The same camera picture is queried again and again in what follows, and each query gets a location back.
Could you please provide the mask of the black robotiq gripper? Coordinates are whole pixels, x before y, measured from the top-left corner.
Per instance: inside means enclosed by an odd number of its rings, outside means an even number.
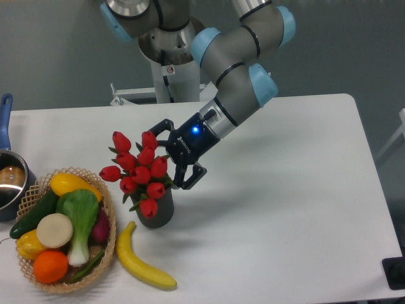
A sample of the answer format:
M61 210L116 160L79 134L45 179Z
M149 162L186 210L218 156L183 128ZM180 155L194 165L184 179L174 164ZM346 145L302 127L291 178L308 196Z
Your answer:
M175 176L172 188L190 190L207 173L207 169L198 161L199 157L210 150L220 141L210 129L204 125L199 113L195 113L178 129L169 119L164 119L149 129L155 137L164 131L169 132L166 140L158 140L158 146L166 148L175 165ZM186 177L187 169L191 167L191 174Z

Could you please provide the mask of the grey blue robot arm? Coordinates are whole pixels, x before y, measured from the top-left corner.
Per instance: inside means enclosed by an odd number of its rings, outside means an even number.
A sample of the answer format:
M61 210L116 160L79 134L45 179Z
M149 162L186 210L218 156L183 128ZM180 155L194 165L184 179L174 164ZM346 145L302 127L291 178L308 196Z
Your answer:
M137 39L144 56L160 67L199 67L216 87L214 98L180 127L164 120L155 135L175 164L173 183L190 189L206 173L198 160L278 93L257 59L289 42L293 14L271 1L234 1L240 25L222 34L191 17L188 1L104 1L101 12L121 39Z

